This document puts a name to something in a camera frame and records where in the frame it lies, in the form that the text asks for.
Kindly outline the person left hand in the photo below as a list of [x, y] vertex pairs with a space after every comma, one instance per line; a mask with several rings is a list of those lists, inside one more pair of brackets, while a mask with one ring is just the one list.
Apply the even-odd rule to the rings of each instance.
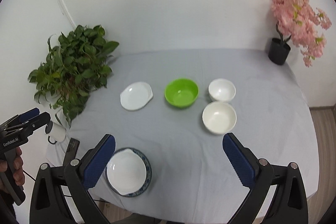
[[[15, 170], [13, 173], [13, 178], [17, 186], [23, 186], [25, 183], [25, 175], [23, 173], [23, 160], [22, 160], [21, 155], [22, 155], [22, 150], [20, 147], [17, 147], [16, 157], [13, 161], [13, 166]], [[6, 170], [7, 170], [7, 162], [4, 160], [1, 160], [0, 171], [5, 172]]]

